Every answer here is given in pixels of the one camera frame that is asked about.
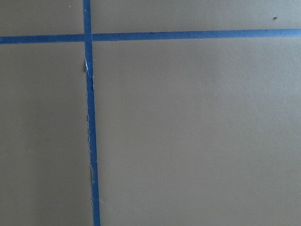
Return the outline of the brown paper table cover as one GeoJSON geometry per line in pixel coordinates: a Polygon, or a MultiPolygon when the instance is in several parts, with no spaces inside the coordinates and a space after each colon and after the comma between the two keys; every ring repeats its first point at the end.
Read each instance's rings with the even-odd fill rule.
{"type": "Polygon", "coordinates": [[[3,226],[298,226],[298,0],[3,0],[3,226]]]}

